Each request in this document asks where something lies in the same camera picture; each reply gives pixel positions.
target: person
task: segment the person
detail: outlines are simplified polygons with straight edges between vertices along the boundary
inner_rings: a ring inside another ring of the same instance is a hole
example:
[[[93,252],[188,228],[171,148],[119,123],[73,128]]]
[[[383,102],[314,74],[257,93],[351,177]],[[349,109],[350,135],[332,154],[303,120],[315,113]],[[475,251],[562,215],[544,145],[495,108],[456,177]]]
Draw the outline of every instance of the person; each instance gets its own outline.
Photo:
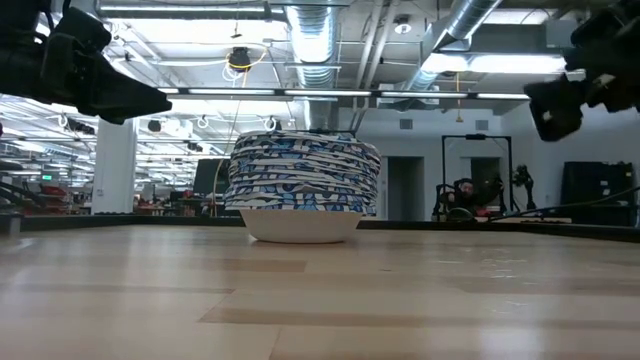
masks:
[[[503,190],[502,181],[496,179],[488,184],[487,190],[481,193],[475,190],[473,180],[462,178],[453,183],[456,191],[445,192],[441,195],[441,202],[447,210],[453,208],[463,208],[474,216],[487,215],[487,211],[482,207],[496,198]]]

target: pipe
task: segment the pipe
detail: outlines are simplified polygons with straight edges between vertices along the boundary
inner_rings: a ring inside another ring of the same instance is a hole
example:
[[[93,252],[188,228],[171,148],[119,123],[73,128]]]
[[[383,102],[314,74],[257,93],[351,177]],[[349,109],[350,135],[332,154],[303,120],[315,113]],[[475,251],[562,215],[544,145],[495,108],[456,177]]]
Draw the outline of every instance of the pipe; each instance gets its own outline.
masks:
[[[94,0],[100,18],[110,19],[181,19],[181,20],[262,20],[286,22],[282,9],[268,6],[229,6],[141,3]]]
[[[364,49],[362,50],[360,65],[358,66],[358,73],[356,75],[356,82],[354,84],[356,89],[360,88],[362,78],[364,77],[364,71],[367,68],[367,62],[369,60],[369,55],[371,54],[373,41],[375,40],[376,32],[378,30],[378,23],[380,23],[382,4],[382,0],[375,0],[375,3],[373,4],[373,11],[371,12],[371,22],[369,23],[369,33],[367,34],[367,39],[364,42]]]
[[[328,63],[335,58],[338,10],[323,6],[289,6],[285,10],[291,25],[291,47],[296,62]],[[327,67],[298,67],[298,81],[303,88],[334,87],[336,70]],[[308,129],[338,128],[337,103],[306,101]]]
[[[451,6],[449,22],[444,34],[435,34],[439,41],[434,41],[433,48],[427,54],[427,61],[433,50],[458,40],[468,39],[487,19],[491,11],[500,5],[502,0],[456,0]],[[422,70],[418,68],[407,81],[402,90],[426,91],[436,81],[440,73]]]
[[[364,83],[365,89],[369,89],[371,87],[371,83],[373,82],[373,77],[375,76],[376,70],[378,69],[378,63],[380,62],[380,58],[382,57],[382,51],[384,50],[384,46],[387,42],[389,31],[391,31],[391,26],[393,26],[393,20],[396,17],[396,11],[398,10],[399,5],[400,5],[400,0],[393,0],[391,1],[391,5],[389,5],[389,10],[387,11],[387,17],[385,20],[384,28],[382,29],[380,40],[376,45],[376,51],[373,53],[373,59],[371,59],[371,67],[369,68],[369,74],[367,74],[367,80]]]

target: white bowl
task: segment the white bowl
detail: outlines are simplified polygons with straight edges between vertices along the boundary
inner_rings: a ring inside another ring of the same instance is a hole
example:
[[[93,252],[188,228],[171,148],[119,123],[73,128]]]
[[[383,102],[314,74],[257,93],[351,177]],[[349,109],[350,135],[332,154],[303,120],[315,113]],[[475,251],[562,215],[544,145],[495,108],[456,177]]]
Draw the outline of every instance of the white bowl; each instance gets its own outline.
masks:
[[[326,244],[347,240],[361,213],[311,210],[240,210],[251,236],[287,244]]]

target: column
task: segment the column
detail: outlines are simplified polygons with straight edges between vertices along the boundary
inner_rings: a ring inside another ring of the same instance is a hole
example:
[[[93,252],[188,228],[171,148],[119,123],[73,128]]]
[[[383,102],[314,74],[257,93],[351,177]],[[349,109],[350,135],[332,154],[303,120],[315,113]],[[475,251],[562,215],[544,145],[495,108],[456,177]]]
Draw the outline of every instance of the column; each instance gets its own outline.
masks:
[[[137,119],[100,120],[91,214],[133,212],[137,144]]]

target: table surface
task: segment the table surface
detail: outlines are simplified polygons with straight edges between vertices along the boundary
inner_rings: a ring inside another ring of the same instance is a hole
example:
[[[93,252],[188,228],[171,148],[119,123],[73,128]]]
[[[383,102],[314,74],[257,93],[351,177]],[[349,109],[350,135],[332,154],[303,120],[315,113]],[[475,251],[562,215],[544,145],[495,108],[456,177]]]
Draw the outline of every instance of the table surface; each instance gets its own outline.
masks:
[[[123,226],[0,241],[0,359],[638,359],[640,247]]]

